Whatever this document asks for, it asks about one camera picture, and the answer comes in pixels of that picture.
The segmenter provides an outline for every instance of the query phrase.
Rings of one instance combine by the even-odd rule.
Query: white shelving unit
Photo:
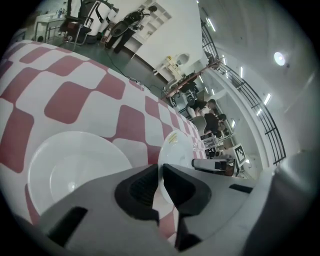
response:
[[[137,32],[142,38],[147,40],[153,33],[155,33],[163,24],[172,18],[172,16],[157,2],[147,0],[139,6],[140,9],[147,9],[150,6],[156,6],[157,11],[152,12],[150,21],[147,23],[142,31]]]
[[[149,37],[156,33],[163,24],[172,18],[172,16],[154,0],[146,0],[138,8],[147,9],[150,6],[156,6],[157,11],[150,14],[150,21],[146,24],[143,30],[137,31],[125,44],[125,47],[135,53],[133,56],[137,54],[139,48],[148,40]]]

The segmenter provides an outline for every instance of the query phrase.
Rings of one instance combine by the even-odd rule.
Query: desk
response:
[[[17,32],[15,32],[15,33],[13,34],[13,36],[12,36],[10,45],[13,44],[13,43],[15,43],[15,42],[24,40],[24,39],[25,39],[25,35],[26,35],[26,31],[27,31],[26,28],[21,28],[21,29],[19,29]]]
[[[23,40],[3,58],[0,182],[11,210],[29,222],[39,218],[28,190],[29,163],[43,141],[55,134],[82,131],[103,137],[133,168],[158,163],[163,142],[174,130],[204,148],[193,123],[148,89],[85,56]],[[204,150],[193,156],[206,159]],[[160,191],[153,208],[159,211],[160,231],[166,229],[163,234],[169,238],[176,231],[172,224],[178,220],[177,209]]]
[[[44,43],[47,41],[47,32],[48,32],[48,39],[50,38],[50,30],[55,30],[56,28],[59,28],[63,22],[65,21],[65,17],[62,18],[52,18],[51,16],[49,17],[43,17],[43,18],[37,18],[36,24],[35,24],[35,32],[34,32],[34,40],[37,40],[37,31],[38,31],[38,26],[41,24],[42,26],[45,27],[44,30]]]

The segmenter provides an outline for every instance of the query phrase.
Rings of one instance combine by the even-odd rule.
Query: white column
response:
[[[222,98],[223,96],[225,96],[227,93],[226,89],[222,89],[221,91],[215,93],[214,95],[212,95],[210,98],[214,99],[214,100],[219,100],[220,98]]]

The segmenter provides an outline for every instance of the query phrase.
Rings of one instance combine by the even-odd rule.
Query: black metal railing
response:
[[[201,19],[202,26],[202,48],[208,59],[214,58],[215,60],[219,59],[219,55],[214,44],[214,41],[211,38],[211,35],[206,26],[207,22]]]
[[[219,58],[217,49],[206,25],[202,26],[202,48],[209,60],[210,58],[214,58],[215,60]],[[249,103],[257,118],[261,121],[264,127],[264,134],[267,136],[272,148],[273,164],[277,166],[281,160],[286,158],[286,150],[275,120],[268,108],[255,90],[232,68],[221,63],[216,71],[230,80],[233,86]]]

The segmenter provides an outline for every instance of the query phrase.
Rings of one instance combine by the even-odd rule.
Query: white plate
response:
[[[192,139],[187,137],[182,131],[172,131],[165,138],[160,150],[158,159],[159,186],[165,200],[174,204],[164,186],[163,165],[179,165],[193,169],[191,162],[194,159],[194,146]]]
[[[121,150],[102,137],[81,131],[58,133],[44,141],[31,159],[30,197],[41,215],[84,183],[130,168]]]

